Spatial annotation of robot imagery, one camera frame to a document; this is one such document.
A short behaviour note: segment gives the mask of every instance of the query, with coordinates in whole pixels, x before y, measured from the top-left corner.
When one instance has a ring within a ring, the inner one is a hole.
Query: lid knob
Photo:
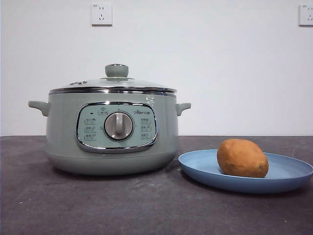
[[[127,77],[128,66],[122,64],[111,64],[106,66],[107,77]]]

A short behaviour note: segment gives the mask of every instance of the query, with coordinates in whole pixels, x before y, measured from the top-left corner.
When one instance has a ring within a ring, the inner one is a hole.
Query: cooker handle
[[[191,108],[191,103],[176,104],[177,116],[180,116],[181,112],[184,111],[185,109],[190,109],[190,108]]]
[[[28,106],[30,108],[39,109],[45,117],[49,116],[50,104],[48,102],[29,101]]]

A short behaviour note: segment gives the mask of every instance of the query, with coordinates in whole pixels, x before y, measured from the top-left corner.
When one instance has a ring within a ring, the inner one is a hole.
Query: electrical socket
[[[91,25],[112,25],[112,4],[92,4]]]
[[[313,4],[299,5],[299,26],[313,26]]]

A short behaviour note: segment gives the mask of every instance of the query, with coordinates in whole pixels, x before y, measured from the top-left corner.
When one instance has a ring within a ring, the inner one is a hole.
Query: gray countertop
[[[126,176],[73,175],[54,168],[45,137],[1,138],[1,234],[313,234],[313,179],[295,191],[255,195],[202,185],[182,153],[233,137],[181,136],[165,168]],[[313,137],[241,137],[263,151],[313,165]]]

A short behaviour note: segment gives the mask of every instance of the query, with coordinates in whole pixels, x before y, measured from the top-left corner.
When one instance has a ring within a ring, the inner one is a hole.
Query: lid rim
[[[156,91],[117,91],[117,90],[75,90],[75,91],[59,91],[59,92],[50,92],[49,95],[54,94],[153,94],[153,95],[164,95],[164,96],[171,96],[176,97],[175,93],[172,92],[156,92]]]
[[[131,87],[131,86],[105,86],[105,87],[67,87],[67,88],[57,88],[50,90],[53,92],[65,92],[65,91],[92,91],[92,90],[115,90],[115,91],[143,91],[143,92],[168,92],[176,93],[177,90],[172,88],[162,88],[162,87]]]

